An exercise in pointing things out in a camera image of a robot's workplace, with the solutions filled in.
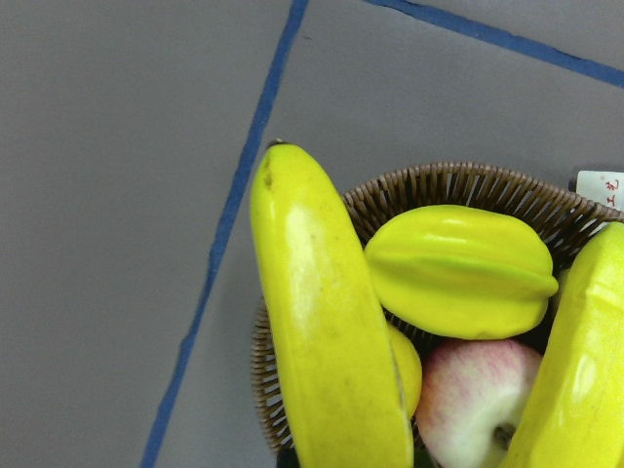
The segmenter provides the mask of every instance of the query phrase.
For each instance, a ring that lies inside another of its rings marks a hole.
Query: basket
[[[408,167],[371,179],[342,197],[363,244],[376,230],[407,210],[441,204],[465,205],[515,216],[530,225],[548,247],[554,274],[571,265],[604,222],[624,220],[624,213],[536,178],[486,164],[434,163]],[[386,318],[414,344],[421,358],[442,340],[421,331],[388,311]],[[518,336],[543,352],[552,310],[535,329]],[[264,437],[274,452],[293,447],[280,394],[275,354],[265,305],[256,310],[251,374],[256,413]],[[412,420],[414,443],[422,443]]]

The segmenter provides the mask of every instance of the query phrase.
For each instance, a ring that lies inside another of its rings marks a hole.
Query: gray floor
[[[290,3],[0,1],[0,466],[138,466]],[[616,2],[426,3],[624,68]],[[263,142],[304,146],[340,190],[441,160],[566,186],[622,168],[623,122],[621,88],[311,0]],[[249,383],[247,202],[162,468],[274,465]]]

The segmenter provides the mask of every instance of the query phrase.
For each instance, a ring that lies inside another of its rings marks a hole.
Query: white tag
[[[576,193],[610,208],[624,210],[624,173],[579,171]]]

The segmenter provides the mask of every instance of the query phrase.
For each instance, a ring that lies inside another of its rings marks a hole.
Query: blue line
[[[438,8],[407,0],[365,0],[379,7],[386,7],[436,26],[488,42],[503,49],[546,61],[582,75],[595,78],[609,85],[624,88],[624,71],[586,58],[575,57],[541,42],[515,36],[508,31],[472,21]]]
[[[223,259],[223,254],[227,247],[230,233],[232,232],[236,214],[241,206],[241,200],[243,199],[250,178],[255,156],[260,147],[262,134],[264,133],[264,129],[271,115],[287,58],[291,51],[296,33],[301,26],[307,4],[308,0],[292,0],[288,20],[282,31],[269,72],[264,81],[264,88],[262,89],[262,94],[260,95],[255,114],[253,115],[247,141],[241,152],[236,173],[234,174],[225,206],[223,207],[216,227],[216,233],[208,256],[206,281],[200,295],[199,303],[197,304],[197,309],[195,310],[195,315],[193,316],[188,334],[179,345],[174,374],[158,407],[156,418],[152,423],[151,431],[140,462],[140,468],[152,468],[156,464],[158,453],[163,444],[167,427],[176,404],[177,393],[184,379],[186,367],[193,350],[193,345],[195,344],[195,338],[199,332],[202,317],[206,310],[206,304],[208,303],[218,268]]]

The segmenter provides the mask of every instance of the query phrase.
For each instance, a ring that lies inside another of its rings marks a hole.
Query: yellow fruit
[[[558,288],[553,260],[521,220],[458,205],[399,214],[366,256],[381,303],[434,334],[500,339],[544,317]]]
[[[422,386],[422,364],[411,341],[392,325],[388,325],[390,343],[399,368],[406,402],[406,414],[411,418],[416,411]]]
[[[502,468],[616,468],[624,454],[624,224],[578,254]]]
[[[281,393],[303,468],[408,468],[413,438],[364,252],[327,174],[270,147],[251,222]]]

